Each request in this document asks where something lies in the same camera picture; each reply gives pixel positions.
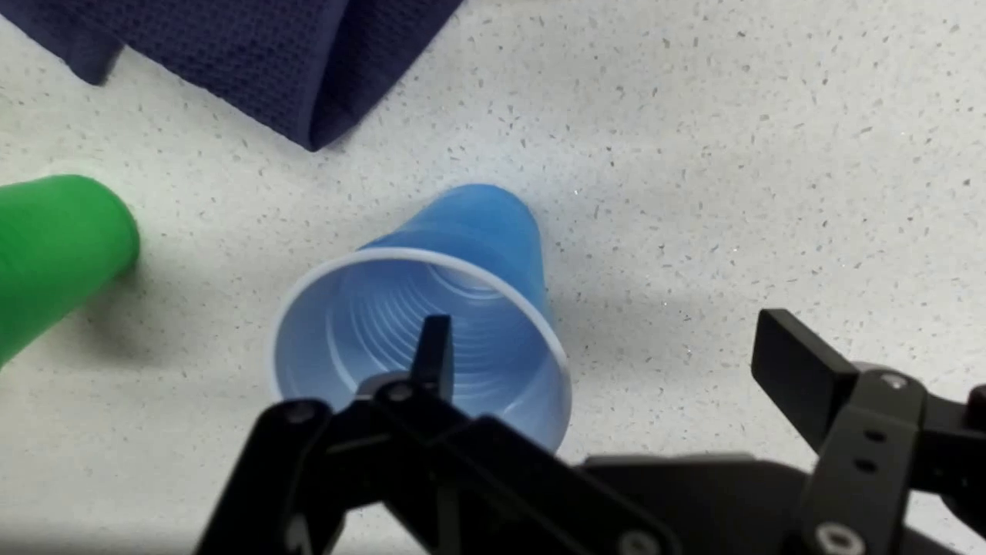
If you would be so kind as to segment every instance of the plastic cup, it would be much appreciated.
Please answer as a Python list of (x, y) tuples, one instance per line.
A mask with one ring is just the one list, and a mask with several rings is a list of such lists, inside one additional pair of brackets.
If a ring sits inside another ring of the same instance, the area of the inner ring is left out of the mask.
[(414, 362), (428, 313), (454, 318), (454, 404), (556, 450), (570, 383), (547, 318), (539, 229), (495, 186), (449, 188), (397, 232), (303, 277), (276, 329), (280, 396), (350, 406), (364, 378)]
[(136, 222), (104, 186), (52, 175), (0, 188), (0, 362), (136, 257)]

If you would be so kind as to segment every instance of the fabric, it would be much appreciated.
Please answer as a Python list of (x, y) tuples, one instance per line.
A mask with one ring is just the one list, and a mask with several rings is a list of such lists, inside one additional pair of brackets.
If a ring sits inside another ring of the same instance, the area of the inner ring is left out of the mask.
[(0, 12), (101, 82), (123, 46), (320, 147), (352, 128), (462, 0), (0, 0)]

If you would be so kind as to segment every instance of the green object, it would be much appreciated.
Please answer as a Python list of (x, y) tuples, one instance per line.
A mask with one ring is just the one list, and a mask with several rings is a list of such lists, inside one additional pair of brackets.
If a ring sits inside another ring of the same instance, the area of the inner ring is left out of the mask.
[(0, 362), (136, 264), (118, 195), (85, 175), (0, 188)]

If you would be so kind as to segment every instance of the tabletop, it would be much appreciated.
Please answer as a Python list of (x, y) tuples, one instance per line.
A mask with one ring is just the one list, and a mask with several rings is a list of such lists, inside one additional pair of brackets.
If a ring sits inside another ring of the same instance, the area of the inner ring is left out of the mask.
[[(312, 154), (126, 52), (86, 86), (0, 22), (0, 182), (86, 173), (143, 264), (0, 372), (0, 551), (188, 551), (271, 404), (276, 311), (449, 182), (539, 216), (562, 456), (810, 450), (759, 307), (962, 396), (986, 368), (986, 6), (468, 0)], [(910, 520), (982, 551), (937, 499)], [(417, 551), (366, 512), (341, 551)]]

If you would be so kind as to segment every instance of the blue plastic cup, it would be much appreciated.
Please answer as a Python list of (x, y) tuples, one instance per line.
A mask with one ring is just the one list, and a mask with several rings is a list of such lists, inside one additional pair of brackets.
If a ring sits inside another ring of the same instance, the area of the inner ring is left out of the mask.
[(454, 318), (454, 404), (557, 450), (570, 383), (547, 318), (539, 229), (495, 186), (449, 188), (397, 232), (315, 267), (278, 320), (280, 396), (350, 406), (364, 378), (411, 368), (428, 313)]

